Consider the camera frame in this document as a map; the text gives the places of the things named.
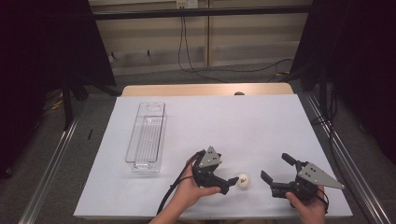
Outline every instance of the transparent plastic box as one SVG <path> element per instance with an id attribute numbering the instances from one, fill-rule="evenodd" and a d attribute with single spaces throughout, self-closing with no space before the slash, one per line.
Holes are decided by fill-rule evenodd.
<path id="1" fill-rule="evenodd" d="M 133 172 L 160 171 L 165 126 L 165 103 L 147 102 L 139 105 L 125 158 Z"/>

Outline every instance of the white ball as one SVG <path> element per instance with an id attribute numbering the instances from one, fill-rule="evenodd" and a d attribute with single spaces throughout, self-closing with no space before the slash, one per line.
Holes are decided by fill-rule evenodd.
<path id="1" fill-rule="evenodd" d="M 236 184 L 241 188 L 241 189 L 245 189 L 248 187 L 248 184 L 250 183 L 250 179 L 248 178 L 247 175 L 245 174 L 240 174 L 238 179 L 238 182 L 236 182 Z"/>

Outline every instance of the white tabletop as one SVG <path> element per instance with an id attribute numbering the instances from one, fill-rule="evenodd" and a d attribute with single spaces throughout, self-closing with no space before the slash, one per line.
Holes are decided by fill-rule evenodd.
<path id="1" fill-rule="evenodd" d="M 167 123 L 161 171 L 137 175 L 125 162 L 137 108 L 142 102 L 165 102 Z M 247 189 L 202 198 L 181 218 L 297 217 L 286 199 L 273 198 L 261 170 L 275 182 L 294 180 L 295 167 L 283 152 L 311 161 L 334 177 L 297 95 L 119 97 L 75 211 L 88 219 L 151 218 L 195 152 L 213 146 L 222 156 L 215 175 L 250 177 Z M 352 216 L 340 189 L 325 188 L 327 217 Z"/>

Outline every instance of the aluminum rail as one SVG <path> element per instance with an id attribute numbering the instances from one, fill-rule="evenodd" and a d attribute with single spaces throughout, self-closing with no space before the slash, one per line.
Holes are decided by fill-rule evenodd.
<path id="1" fill-rule="evenodd" d="M 145 11 L 104 11 L 92 14 L 46 14 L 44 18 L 64 20 L 129 20 L 150 18 L 172 17 L 202 17 L 202 16 L 234 16 L 234 15 L 260 15 L 260 14 L 290 14 L 308 13 L 311 6 L 290 7 L 226 7 L 226 8 L 187 8 L 187 9 L 163 9 Z"/>
<path id="2" fill-rule="evenodd" d="M 306 97 L 308 98 L 308 101 L 311 104 L 318 118 L 322 118 L 320 108 L 318 106 L 318 99 L 313 95 L 313 93 L 308 93 Z M 330 137 L 331 124 L 328 124 L 327 122 L 322 122 L 322 128 L 324 132 Z M 364 200 L 364 203 L 366 204 L 368 210 L 373 216 L 375 223 L 391 224 L 392 222 L 390 221 L 387 213 L 385 212 L 385 209 L 375 196 L 367 181 L 364 179 L 355 162 L 352 160 L 351 156 L 347 151 L 347 148 L 341 141 L 336 131 L 332 131 L 331 141 L 333 143 L 334 151 L 337 153 L 338 157 L 346 168 L 346 171 L 348 172 L 353 184 L 357 188 L 361 198 Z"/>
<path id="3" fill-rule="evenodd" d="M 64 153 L 73 136 L 74 130 L 77 127 L 83 108 L 84 102 L 79 103 L 75 111 L 76 116 L 70 124 L 69 128 L 64 131 L 61 140 L 59 141 L 58 146 L 56 147 L 55 152 L 49 162 L 46 172 L 43 174 L 43 177 L 41 178 L 33 197 L 23 211 L 19 224 L 35 223 L 35 219 L 37 218 L 41 206 L 47 196 L 47 193 L 50 190 L 50 184 L 52 183 L 52 180 L 56 175 L 56 171 L 58 170 L 62 157 L 64 156 Z"/>

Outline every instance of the black cable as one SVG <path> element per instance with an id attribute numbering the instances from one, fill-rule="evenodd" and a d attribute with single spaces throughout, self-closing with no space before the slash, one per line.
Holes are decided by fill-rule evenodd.
<path id="1" fill-rule="evenodd" d="M 187 176 L 184 178 L 181 178 L 184 175 L 184 172 L 186 172 L 187 168 L 189 165 L 196 159 L 196 157 L 201 154 L 205 153 L 204 150 L 196 152 L 192 157 L 189 158 L 187 161 L 186 165 L 184 166 L 183 170 L 181 171 L 180 175 L 176 178 L 175 182 L 173 185 L 170 186 L 169 190 L 166 192 L 165 196 L 163 196 L 163 200 L 161 201 L 160 207 L 158 208 L 157 215 L 160 214 L 160 212 L 163 210 L 163 207 L 165 206 L 166 201 L 168 200 L 169 196 L 172 194 L 172 192 L 175 190 L 177 185 L 180 183 L 180 181 L 186 179 L 186 178 L 191 178 L 192 176 Z"/>
<path id="2" fill-rule="evenodd" d="M 324 205 L 325 205 L 324 213 L 327 214 L 327 210 L 329 209 L 329 205 L 330 205 L 329 197 L 327 197 L 327 194 L 326 194 L 323 190 L 321 190 L 321 189 L 318 189 L 318 190 L 319 190 L 320 192 L 322 192 L 322 193 L 323 193 L 323 196 L 326 198 L 326 200 L 324 200 L 323 198 L 321 198 L 321 197 L 319 197 L 318 195 L 316 195 L 317 198 L 318 198 L 321 202 L 324 203 Z"/>
<path id="3" fill-rule="evenodd" d="M 185 70 L 185 69 L 181 66 L 181 64 L 180 64 L 180 50 L 181 50 L 181 43 L 183 42 L 183 33 L 184 33 L 184 39 L 185 39 L 185 43 L 186 43 L 187 57 L 189 58 L 189 64 L 190 64 L 190 68 L 191 68 L 192 72 L 191 72 L 191 71 L 188 71 L 188 70 Z M 192 67 L 191 60 L 190 60 L 190 53 L 189 53 L 189 45 L 188 45 L 188 43 L 187 43 L 186 20 L 184 19 L 184 17 L 181 17 L 181 35 L 180 35 L 180 45 L 179 45 L 179 47 L 178 47 L 178 56 L 177 56 L 177 59 L 178 59 L 178 66 L 179 66 L 180 69 L 183 70 L 184 72 L 194 73 L 194 74 L 196 74 L 198 77 L 208 78 L 208 79 L 212 79 L 212 80 L 215 80 L 215 81 L 218 81 L 218 82 L 227 83 L 226 81 L 223 81 L 223 80 L 221 80 L 221 79 L 217 79 L 217 78 L 214 78 L 214 77 L 206 77 L 206 76 L 203 76 L 203 75 L 199 74 L 198 71 L 196 71 L 196 70 Z"/>
<path id="4" fill-rule="evenodd" d="M 226 81 L 220 80 L 220 79 L 217 79 L 217 78 L 202 76 L 201 74 L 198 74 L 198 72 L 209 71 L 209 72 L 236 72 L 236 73 L 243 73 L 243 72 L 245 72 L 245 73 L 252 73 L 252 72 L 260 72 L 260 71 L 266 70 L 266 69 L 271 68 L 271 67 L 274 67 L 274 66 L 276 67 L 276 70 L 277 70 L 277 65 L 278 65 L 278 64 L 283 63 L 283 62 L 285 62 L 285 61 L 293 61 L 293 59 L 283 59 L 283 60 L 280 60 L 280 61 L 278 61 L 278 62 L 276 62 L 276 63 L 273 63 L 273 64 L 271 64 L 271 65 L 269 65 L 269 66 L 266 66 L 266 67 L 264 67 L 264 68 L 259 68 L 259 69 L 254 69 L 254 70 L 234 70 L 234 69 L 217 69 L 217 68 L 195 69 L 195 68 L 192 67 L 192 64 L 191 64 L 190 53 L 189 53 L 189 45 L 188 45 L 188 41 L 187 41 L 186 20 L 185 20 L 184 17 L 181 18 L 181 22 L 182 22 L 182 27 L 181 27 L 181 35 L 180 35 L 180 44 L 179 44 L 179 47 L 178 47 L 177 61 L 178 61 L 178 66 L 179 66 L 180 69 L 181 69 L 182 71 L 184 71 L 184 72 L 195 73 L 195 74 L 198 75 L 199 77 L 210 78 L 210 79 L 213 79 L 213 80 L 216 80 L 216 81 L 219 81 L 219 82 L 227 83 Z M 187 56 L 188 56 L 190 68 L 191 68 L 192 71 L 189 71 L 189 70 L 184 69 L 184 68 L 181 66 L 181 64 L 180 64 L 180 51 L 181 51 L 181 45 L 182 45 L 182 42 L 183 42 L 183 35 L 184 35 L 184 40 L 185 40 L 185 44 L 186 44 Z"/>
<path id="5" fill-rule="evenodd" d="M 340 168 L 340 164 L 338 163 L 338 160 L 336 159 L 335 153 L 334 153 L 334 149 L 333 149 L 333 145 L 332 145 L 332 135 L 334 132 L 334 125 L 333 125 L 333 120 L 335 118 L 335 115 L 337 114 L 337 110 L 338 110 L 338 104 L 337 104 L 337 94 L 336 94 L 336 90 L 335 87 L 332 86 L 332 92 L 331 92 L 331 103 L 330 103 L 330 107 L 328 109 L 328 115 L 327 117 L 324 116 L 319 116 L 315 119 L 322 119 L 321 122 L 317 122 L 317 123 L 312 123 L 313 120 L 311 120 L 311 124 L 320 124 L 320 123 L 328 123 L 328 127 L 329 127 L 329 149 L 330 152 L 332 154 L 332 158 L 335 162 L 335 166 L 337 167 L 337 170 L 339 171 L 339 175 L 341 176 L 341 179 L 343 180 L 343 182 L 345 183 L 346 187 L 349 189 L 353 199 L 355 200 L 356 204 L 358 205 L 359 209 L 361 210 L 361 212 L 363 213 L 366 221 L 368 223 L 371 223 L 370 219 L 368 218 L 368 216 L 366 215 L 366 213 L 364 212 L 363 208 L 361 207 L 361 205 L 359 204 L 359 201 L 355 195 L 355 193 L 351 190 L 351 187 L 349 186 L 349 184 L 346 182 L 346 177 L 344 176 L 343 172 L 341 171 Z"/>

